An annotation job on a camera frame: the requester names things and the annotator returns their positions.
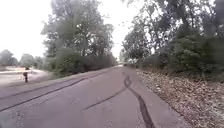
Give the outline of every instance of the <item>forest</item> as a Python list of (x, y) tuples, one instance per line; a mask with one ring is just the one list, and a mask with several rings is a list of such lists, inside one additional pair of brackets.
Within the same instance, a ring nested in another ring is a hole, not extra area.
[(222, 74), (223, 0), (147, 0), (143, 3), (123, 41), (123, 60), (135, 60), (135, 67), (197, 75), (206, 80)]

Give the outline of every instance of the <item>white sky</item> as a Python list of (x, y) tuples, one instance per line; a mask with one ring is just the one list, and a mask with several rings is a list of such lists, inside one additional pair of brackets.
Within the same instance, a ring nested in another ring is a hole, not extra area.
[[(44, 36), (40, 34), (43, 21), (47, 21), (51, 13), (51, 0), (1, 0), (0, 1), (0, 51), (8, 49), (17, 59), (22, 54), (43, 56)], [(121, 44), (128, 33), (133, 16), (138, 13), (135, 7), (127, 8), (121, 0), (101, 0), (99, 10), (108, 15), (105, 23), (114, 25), (114, 48), (112, 52), (119, 57)]]

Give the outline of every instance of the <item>pedestrian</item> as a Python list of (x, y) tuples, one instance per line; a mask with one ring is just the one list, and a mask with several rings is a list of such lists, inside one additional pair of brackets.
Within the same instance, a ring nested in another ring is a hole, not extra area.
[(28, 67), (25, 68), (25, 72), (23, 73), (23, 76), (24, 76), (24, 78), (25, 78), (25, 82), (26, 82), (26, 83), (28, 83), (28, 71), (27, 71), (27, 70), (29, 70)]

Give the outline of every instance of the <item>dry leaves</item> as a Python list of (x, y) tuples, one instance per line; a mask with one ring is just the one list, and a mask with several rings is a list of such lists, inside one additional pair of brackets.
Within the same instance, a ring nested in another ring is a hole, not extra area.
[(147, 86), (195, 128), (224, 128), (224, 84), (137, 70)]

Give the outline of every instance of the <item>asphalt road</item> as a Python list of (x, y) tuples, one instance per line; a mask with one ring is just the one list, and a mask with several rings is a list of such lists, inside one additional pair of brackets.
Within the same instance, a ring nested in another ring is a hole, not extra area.
[(190, 128), (123, 67), (13, 92), (0, 97), (1, 128)]

